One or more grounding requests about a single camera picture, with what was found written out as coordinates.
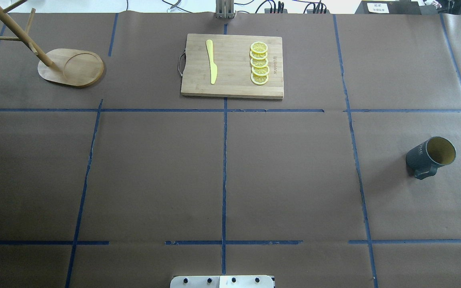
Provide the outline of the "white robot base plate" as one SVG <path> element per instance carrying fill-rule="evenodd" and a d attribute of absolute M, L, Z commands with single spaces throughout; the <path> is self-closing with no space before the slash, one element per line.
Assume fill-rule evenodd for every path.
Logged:
<path fill-rule="evenodd" d="M 269 275 L 202 275 L 176 276 L 170 288 L 275 288 L 273 276 Z"/>

